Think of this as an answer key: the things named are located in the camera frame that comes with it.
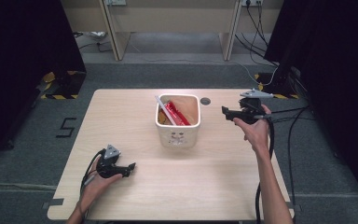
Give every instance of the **red snack bag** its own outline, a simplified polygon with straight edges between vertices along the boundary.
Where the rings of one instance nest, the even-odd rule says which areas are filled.
[[[168,102],[165,105],[165,108],[170,113],[170,115],[173,118],[173,121],[175,121],[176,125],[190,125],[190,123],[187,121],[185,116],[183,116],[183,114],[176,109],[173,102]]]

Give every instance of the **white bin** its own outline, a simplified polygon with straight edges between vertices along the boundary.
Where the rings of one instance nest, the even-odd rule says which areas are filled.
[[[158,128],[159,139],[165,147],[193,147],[197,142],[197,133],[200,128],[200,100],[195,95],[190,94],[161,94],[161,102],[166,104],[170,100],[173,102],[186,101],[186,106],[174,103],[177,109],[187,118],[191,125],[164,125],[158,123],[159,104],[156,109],[156,125]]]

